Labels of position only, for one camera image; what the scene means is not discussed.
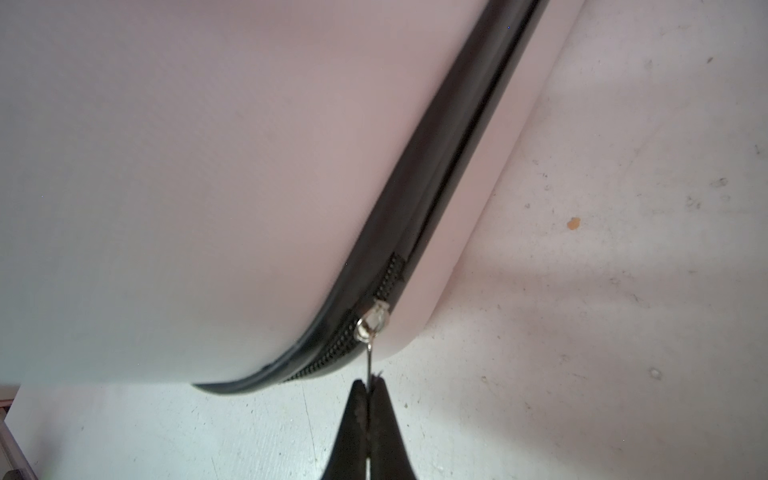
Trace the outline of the black suitcase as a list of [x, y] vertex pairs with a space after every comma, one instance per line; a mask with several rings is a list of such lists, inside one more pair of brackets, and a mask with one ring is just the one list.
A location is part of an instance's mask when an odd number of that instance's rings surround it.
[[431, 316], [579, 1], [5, 1], [1, 381], [215, 394]]

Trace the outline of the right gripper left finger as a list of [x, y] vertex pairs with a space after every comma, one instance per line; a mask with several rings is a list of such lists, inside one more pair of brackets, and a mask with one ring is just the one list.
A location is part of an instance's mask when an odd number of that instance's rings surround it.
[[368, 475], [368, 395], [362, 380], [349, 392], [322, 480], [365, 480]]

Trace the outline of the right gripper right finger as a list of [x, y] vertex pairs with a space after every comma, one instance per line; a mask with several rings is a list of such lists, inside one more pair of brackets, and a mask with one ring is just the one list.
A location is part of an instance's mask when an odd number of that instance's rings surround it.
[[367, 400], [369, 478], [416, 480], [388, 388], [382, 377], [372, 377]]

